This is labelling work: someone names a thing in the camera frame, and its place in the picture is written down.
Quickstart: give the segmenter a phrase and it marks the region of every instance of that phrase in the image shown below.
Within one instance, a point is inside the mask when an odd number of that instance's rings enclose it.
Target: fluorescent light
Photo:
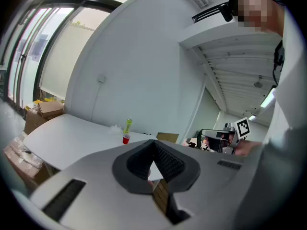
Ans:
[[[256,116],[255,115],[252,115],[252,116],[250,116],[248,119],[249,120],[253,120],[253,119],[255,119],[256,118]]]
[[[264,99],[264,101],[261,103],[261,107],[267,107],[268,104],[270,104],[270,102],[274,99],[274,91],[276,90],[276,88],[272,88],[270,93],[267,95],[267,97]]]

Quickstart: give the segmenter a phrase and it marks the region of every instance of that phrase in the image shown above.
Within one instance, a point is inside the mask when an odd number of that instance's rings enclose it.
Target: desk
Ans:
[[[129,143],[157,139],[134,132],[130,135]],[[46,163],[64,170],[86,155],[122,146],[122,136],[121,133],[111,133],[109,127],[64,114],[34,130],[24,139],[24,145]],[[155,163],[150,170],[149,180],[163,178]]]

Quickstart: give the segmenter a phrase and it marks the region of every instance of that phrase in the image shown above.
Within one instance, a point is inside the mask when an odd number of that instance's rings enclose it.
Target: vent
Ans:
[[[234,169],[234,170],[239,170],[241,168],[241,164],[238,164],[238,163],[233,163],[233,162],[229,162],[229,161],[225,161],[225,160],[220,160],[217,162],[218,165],[222,165],[224,167],[227,167],[227,168],[231,168],[231,169]]]
[[[50,202],[43,212],[55,221],[59,221],[85,186],[85,182],[71,180]]]
[[[163,178],[168,183],[179,176],[186,167],[184,161],[176,157],[169,151],[156,144],[156,154],[154,161],[161,172]]]

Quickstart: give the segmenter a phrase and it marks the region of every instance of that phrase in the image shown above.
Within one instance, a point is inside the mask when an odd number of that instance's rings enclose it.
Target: red cup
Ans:
[[[124,144],[128,144],[129,140],[130,140],[130,135],[124,134],[123,143],[124,143]]]

